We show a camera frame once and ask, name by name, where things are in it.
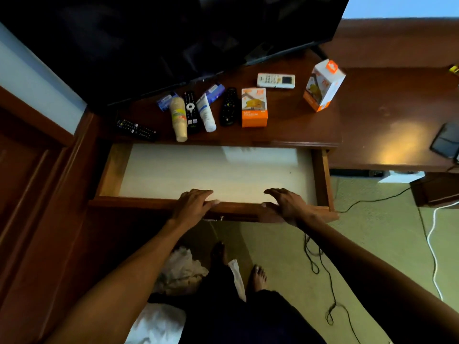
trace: television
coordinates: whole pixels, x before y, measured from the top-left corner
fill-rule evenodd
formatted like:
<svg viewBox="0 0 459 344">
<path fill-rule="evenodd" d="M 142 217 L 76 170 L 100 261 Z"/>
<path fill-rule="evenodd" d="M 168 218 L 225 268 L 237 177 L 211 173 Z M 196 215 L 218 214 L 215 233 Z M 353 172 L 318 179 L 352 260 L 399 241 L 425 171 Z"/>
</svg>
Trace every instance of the television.
<svg viewBox="0 0 459 344">
<path fill-rule="evenodd" d="M 3 0 L 2 22 L 95 111 L 330 41 L 348 0 Z"/>
</svg>

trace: floor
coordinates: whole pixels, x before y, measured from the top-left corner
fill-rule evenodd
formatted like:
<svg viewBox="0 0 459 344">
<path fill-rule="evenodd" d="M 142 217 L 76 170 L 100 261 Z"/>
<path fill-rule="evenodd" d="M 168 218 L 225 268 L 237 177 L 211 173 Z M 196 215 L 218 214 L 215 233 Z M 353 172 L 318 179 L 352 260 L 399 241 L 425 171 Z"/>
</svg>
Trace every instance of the floor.
<svg viewBox="0 0 459 344">
<path fill-rule="evenodd" d="M 344 211 L 358 200 L 385 198 L 403 191 L 406 184 L 377 183 L 374 179 L 332 178 L 335 207 Z M 421 208 L 426 229 L 432 226 L 433 209 Z M 459 210 L 439 210 L 432 245 L 439 260 L 437 282 L 445 302 L 459 311 L 458 250 Z M 427 247 L 423 223 L 411 191 L 376 203 L 359 203 L 331 224 L 339 232 L 398 268 L 425 289 L 437 295 L 432 283 L 433 259 Z M 324 337 L 328 344 L 356 343 L 346 312 L 333 312 L 335 324 L 329 326 L 325 314 L 332 304 L 328 274 L 319 263 L 318 275 L 313 274 L 303 252 L 303 233 L 287 224 L 236 222 L 201 222 L 187 233 L 183 243 L 193 255 L 208 265 L 212 245 L 225 242 L 230 259 L 237 258 L 242 277 L 246 280 L 254 263 L 268 274 L 269 288 L 280 292 L 306 320 Z M 311 250 L 317 245 L 310 243 Z M 387 344 L 389 338 L 365 311 L 339 272 L 323 257 L 331 272 L 338 302 L 350 312 L 352 324 L 362 344 Z"/>
</svg>

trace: white fabric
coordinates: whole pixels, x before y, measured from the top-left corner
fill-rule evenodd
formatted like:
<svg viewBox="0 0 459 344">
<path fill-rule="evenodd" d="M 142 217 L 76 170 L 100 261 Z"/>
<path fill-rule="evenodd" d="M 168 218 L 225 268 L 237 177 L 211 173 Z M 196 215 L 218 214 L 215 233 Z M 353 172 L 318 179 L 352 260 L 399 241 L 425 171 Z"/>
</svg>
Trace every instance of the white fabric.
<svg viewBox="0 0 459 344">
<path fill-rule="evenodd" d="M 234 284 L 239 297 L 246 301 L 244 283 L 239 272 L 237 260 L 228 263 L 234 274 Z M 164 264 L 154 292 L 167 295 L 190 295 L 199 287 L 201 280 L 209 271 L 193 260 L 191 251 L 180 247 Z M 177 344 L 185 325 L 183 310 L 167 304 L 147 303 L 132 325 L 125 344 Z"/>
</svg>

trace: remote control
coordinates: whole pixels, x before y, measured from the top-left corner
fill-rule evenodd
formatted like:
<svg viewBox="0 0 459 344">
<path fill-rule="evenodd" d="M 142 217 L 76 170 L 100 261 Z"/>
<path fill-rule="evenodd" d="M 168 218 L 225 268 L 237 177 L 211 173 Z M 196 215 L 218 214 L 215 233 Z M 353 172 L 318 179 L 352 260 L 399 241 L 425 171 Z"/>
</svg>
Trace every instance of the remote control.
<svg viewBox="0 0 459 344">
<path fill-rule="evenodd" d="M 295 75 L 259 73 L 257 86 L 265 88 L 295 88 Z"/>
<path fill-rule="evenodd" d="M 223 106 L 220 111 L 220 125 L 221 126 L 230 126 L 234 123 L 237 116 L 237 111 L 240 113 L 240 103 L 237 97 L 236 88 L 229 87 L 223 98 Z"/>
<path fill-rule="evenodd" d="M 133 136 L 134 138 L 139 138 L 152 142 L 156 141 L 156 132 L 150 128 L 141 127 L 137 123 L 127 121 L 125 119 L 120 119 L 116 125 L 117 128 L 121 129 L 126 133 L 129 133 L 129 135 Z"/>
<path fill-rule="evenodd" d="M 190 91 L 185 93 L 186 122 L 188 123 L 188 133 L 193 134 L 199 131 L 199 112 L 196 107 L 195 93 Z"/>
</svg>

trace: bare foot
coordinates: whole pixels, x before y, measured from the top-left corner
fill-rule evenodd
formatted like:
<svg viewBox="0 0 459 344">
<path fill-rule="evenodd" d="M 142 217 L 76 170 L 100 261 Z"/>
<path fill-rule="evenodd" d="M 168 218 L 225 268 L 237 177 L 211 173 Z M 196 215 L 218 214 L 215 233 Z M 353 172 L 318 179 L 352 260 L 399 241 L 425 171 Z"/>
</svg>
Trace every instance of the bare foot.
<svg viewBox="0 0 459 344">
<path fill-rule="evenodd" d="M 210 263 L 211 266 L 228 265 L 228 256 L 226 255 L 225 244 L 219 241 L 214 245 L 210 252 Z"/>
<path fill-rule="evenodd" d="M 258 292 L 268 288 L 268 277 L 264 269 L 259 266 L 253 266 L 252 272 L 250 273 L 249 284 L 247 286 L 248 292 Z"/>
</svg>

